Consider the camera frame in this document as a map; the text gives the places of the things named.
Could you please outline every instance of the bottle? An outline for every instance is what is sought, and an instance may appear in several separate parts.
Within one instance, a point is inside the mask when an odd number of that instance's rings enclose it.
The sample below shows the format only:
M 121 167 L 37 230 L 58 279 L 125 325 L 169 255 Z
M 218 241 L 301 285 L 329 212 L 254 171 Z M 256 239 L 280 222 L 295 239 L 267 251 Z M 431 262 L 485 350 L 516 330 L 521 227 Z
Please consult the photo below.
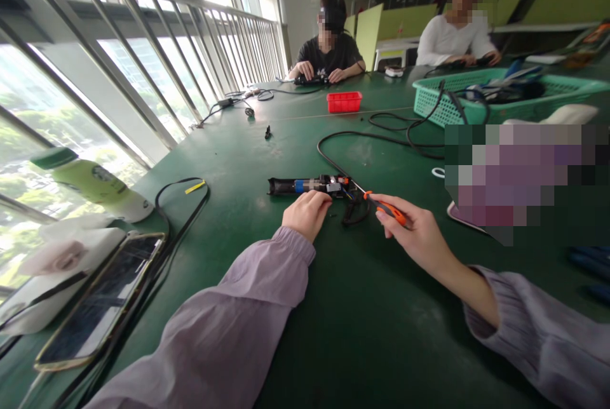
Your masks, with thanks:
M 130 190 L 125 183 L 99 164 L 78 158 L 67 147 L 47 149 L 30 162 L 41 169 L 52 170 L 58 184 L 70 188 L 88 201 L 104 207 L 116 218 L 128 223 L 148 217 L 154 206 Z

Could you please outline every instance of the small red basket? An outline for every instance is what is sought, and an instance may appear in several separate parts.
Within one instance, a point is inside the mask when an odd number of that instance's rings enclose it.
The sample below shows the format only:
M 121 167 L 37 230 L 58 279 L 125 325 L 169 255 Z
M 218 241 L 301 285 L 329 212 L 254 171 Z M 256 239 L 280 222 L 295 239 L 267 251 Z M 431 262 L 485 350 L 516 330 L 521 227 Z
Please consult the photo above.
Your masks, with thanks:
M 362 93 L 351 91 L 349 93 L 329 93 L 326 95 L 329 102 L 329 112 L 358 112 Z

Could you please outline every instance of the hand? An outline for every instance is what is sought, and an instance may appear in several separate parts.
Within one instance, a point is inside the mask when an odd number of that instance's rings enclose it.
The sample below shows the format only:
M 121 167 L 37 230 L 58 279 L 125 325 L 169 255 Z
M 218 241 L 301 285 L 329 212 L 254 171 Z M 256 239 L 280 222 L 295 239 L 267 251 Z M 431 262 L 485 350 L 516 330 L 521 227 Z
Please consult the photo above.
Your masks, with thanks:
M 484 58 L 487 58 L 487 57 L 493 57 L 492 60 L 489 62 L 490 66 L 497 65 L 498 63 L 500 63 L 500 60 L 502 59 L 502 55 L 500 54 L 500 52 L 498 50 L 494 50 L 494 51 L 487 53 L 484 56 Z
M 345 72 L 343 69 L 339 69 L 339 68 L 335 69 L 329 75 L 330 83 L 341 82 L 342 80 L 345 80 L 347 78 L 348 78 L 347 72 Z
M 453 63 L 455 61 L 463 61 L 466 64 L 466 67 L 471 67 L 477 64 L 477 59 L 474 55 L 455 55 L 445 60 L 444 64 Z
M 307 80 L 313 79 L 313 66 L 308 61 L 297 63 L 294 69 L 298 70 L 301 74 L 303 74 Z
M 408 229 L 383 212 L 378 211 L 376 216 L 384 227 L 386 238 L 393 236 L 428 274 L 438 279 L 444 271 L 453 270 L 456 263 L 461 265 L 449 250 L 432 212 L 396 196 L 371 194 L 370 197 L 384 201 L 405 214 Z
M 329 195 L 310 190 L 299 196 L 284 211 L 281 225 L 300 232 L 313 244 L 331 204 L 332 198 Z

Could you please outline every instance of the purple sweater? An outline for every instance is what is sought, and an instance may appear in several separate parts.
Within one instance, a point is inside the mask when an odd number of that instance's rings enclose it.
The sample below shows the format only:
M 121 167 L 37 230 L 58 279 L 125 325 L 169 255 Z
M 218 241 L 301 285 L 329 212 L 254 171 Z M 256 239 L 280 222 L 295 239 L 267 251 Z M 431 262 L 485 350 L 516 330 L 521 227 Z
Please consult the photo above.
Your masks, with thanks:
M 248 247 L 217 286 L 182 304 L 157 350 L 116 375 L 86 409 L 187 409 L 202 401 L 251 408 L 315 253 L 286 227 Z M 523 276 L 477 269 L 494 291 L 501 326 L 494 330 L 465 306 L 474 336 L 560 407 L 610 407 L 610 325 L 568 309 Z

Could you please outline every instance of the black t-shirt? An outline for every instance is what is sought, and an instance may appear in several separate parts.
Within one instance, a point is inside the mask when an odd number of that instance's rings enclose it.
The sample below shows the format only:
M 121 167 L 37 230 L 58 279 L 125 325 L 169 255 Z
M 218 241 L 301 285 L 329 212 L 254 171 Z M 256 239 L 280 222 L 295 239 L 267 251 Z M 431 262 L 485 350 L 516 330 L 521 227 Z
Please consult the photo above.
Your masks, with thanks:
M 342 33 L 337 37 L 335 48 L 326 55 L 320 51 L 318 36 L 311 38 L 299 50 L 297 63 L 309 61 L 315 74 L 329 76 L 335 69 L 346 69 L 362 60 L 356 41 L 349 34 Z

